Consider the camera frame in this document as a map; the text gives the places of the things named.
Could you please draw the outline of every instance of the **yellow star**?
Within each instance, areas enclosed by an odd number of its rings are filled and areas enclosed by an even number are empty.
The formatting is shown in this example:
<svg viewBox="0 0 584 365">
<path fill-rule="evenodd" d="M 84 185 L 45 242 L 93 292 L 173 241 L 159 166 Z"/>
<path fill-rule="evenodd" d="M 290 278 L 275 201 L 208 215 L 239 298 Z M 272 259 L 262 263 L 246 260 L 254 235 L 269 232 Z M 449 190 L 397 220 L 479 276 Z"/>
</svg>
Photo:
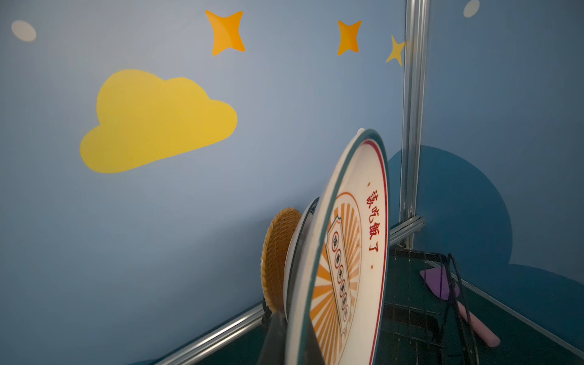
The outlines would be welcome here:
<svg viewBox="0 0 584 365">
<path fill-rule="evenodd" d="M 244 12 L 238 12 L 226 18 L 217 16 L 208 10 L 205 12 L 215 34 L 213 56 L 218 55 L 228 48 L 245 52 L 244 42 L 239 36 L 239 23 L 241 23 L 241 16 Z"/>
<path fill-rule="evenodd" d="M 401 51 L 404 49 L 405 42 L 398 44 L 395 41 L 395 38 L 393 36 L 391 36 L 391 41 L 394 44 L 394 49 L 391 51 L 390 57 L 387 59 L 386 63 L 389 62 L 389 61 L 391 61 L 391 60 L 393 60 L 393 59 L 396 59 L 396 60 L 398 60 L 399 65 L 401 66 L 402 65 L 402 63 L 401 63 Z"/>
<path fill-rule="evenodd" d="M 339 20 L 340 28 L 340 46 L 339 55 L 345 53 L 345 51 L 352 50 L 359 53 L 359 44 L 357 43 L 357 33 L 359 32 L 359 27 L 361 22 L 357 22 L 353 25 L 344 24 Z"/>
</svg>

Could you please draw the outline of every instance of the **white oval spot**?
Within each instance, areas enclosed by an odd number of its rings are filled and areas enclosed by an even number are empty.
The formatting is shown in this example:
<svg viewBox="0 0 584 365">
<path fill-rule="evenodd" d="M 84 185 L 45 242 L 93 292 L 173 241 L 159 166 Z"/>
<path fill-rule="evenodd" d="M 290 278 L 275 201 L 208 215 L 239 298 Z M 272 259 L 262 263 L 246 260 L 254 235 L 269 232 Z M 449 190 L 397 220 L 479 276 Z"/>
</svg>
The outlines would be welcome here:
<svg viewBox="0 0 584 365">
<path fill-rule="evenodd" d="M 24 20 L 12 22 L 12 33 L 21 41 L 32 42 L 36 39 L 36 30 Z"/>
<path fill-rule="evenodd" d="M 470 18 L 478 12 L 478 7 L 481 6 L 479 0 L 470 0 L 467 6 L 464 7 L 464 16 Z"/>
</svg>

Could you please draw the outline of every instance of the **plate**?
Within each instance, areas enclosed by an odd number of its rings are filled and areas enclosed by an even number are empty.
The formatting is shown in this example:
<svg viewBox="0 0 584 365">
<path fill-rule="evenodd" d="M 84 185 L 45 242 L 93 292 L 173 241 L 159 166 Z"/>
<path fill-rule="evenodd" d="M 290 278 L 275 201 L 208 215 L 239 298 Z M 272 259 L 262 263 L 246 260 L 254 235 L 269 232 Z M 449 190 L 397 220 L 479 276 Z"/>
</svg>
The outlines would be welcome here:
<svg viewBox="0 0 584 365">
<path fill-rule="evenodd" d="M 373 363 L 383 308 L 388 184 L 381 137 L 359 130 L 318 202 L 298 258 L 287 365 L 303 363 L 311 323 L 327 365 Z"/>
<path fill-rule="evenodd" d="M 292 302 L 292 288 L 296 282 L 296 274 L 298 272 L 298 258 L 300 252 L 306 242 L 308 229 L 312 223 L 314 212 L 317 209 L 318 198 L 314 199 L 308 207 L 304 210 L 300 221 L 294 230 L 294 234 L 290 239 L 288 252 L 286 253 L 286 263 L 284 265 L 284 315 L 287 317 L 288 308 Z"/>
</svg>

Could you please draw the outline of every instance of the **pink handle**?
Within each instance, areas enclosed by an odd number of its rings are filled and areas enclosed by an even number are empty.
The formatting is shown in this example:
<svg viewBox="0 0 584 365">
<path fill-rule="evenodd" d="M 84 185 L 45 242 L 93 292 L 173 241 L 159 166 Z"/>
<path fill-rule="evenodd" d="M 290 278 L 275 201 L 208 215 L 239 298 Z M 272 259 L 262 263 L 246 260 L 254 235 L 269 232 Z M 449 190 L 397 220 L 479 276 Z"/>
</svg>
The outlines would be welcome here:
<svg viewBox="0 0 584 365">
<path fill-rule="evenodd" d="M 468 323 L 467 309 L 464 308 L 460 302 L 458 302 L 458 310 L 460 311 L 460 316 Z M 489 347 L 497 347 L 501 343 L 501 339 L 497 337 L 483 322 L 481 322 L 474 314 L 470 313 L 472 321 L 472 329 L 477 333 L 477 335 L 486 343 Z"/>
</svg>

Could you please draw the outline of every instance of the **cloud decal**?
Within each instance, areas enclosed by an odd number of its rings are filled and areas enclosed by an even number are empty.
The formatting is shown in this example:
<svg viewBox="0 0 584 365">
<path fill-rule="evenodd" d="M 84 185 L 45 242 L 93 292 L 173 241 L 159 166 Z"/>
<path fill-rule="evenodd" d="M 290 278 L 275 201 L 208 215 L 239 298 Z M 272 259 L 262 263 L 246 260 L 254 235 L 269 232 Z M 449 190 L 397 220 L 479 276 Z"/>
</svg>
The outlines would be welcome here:
<svg viewBox="0 0 584 365">
<path fill-rule="evenodd" d="M 110 76 L 98 94 L 99 126 L 81 141 L 85 164 L 100 173 L 127 171 L 229 137 L 235 110 L 186 78 L 164 81 L 138 70 Z"/>
</svg>

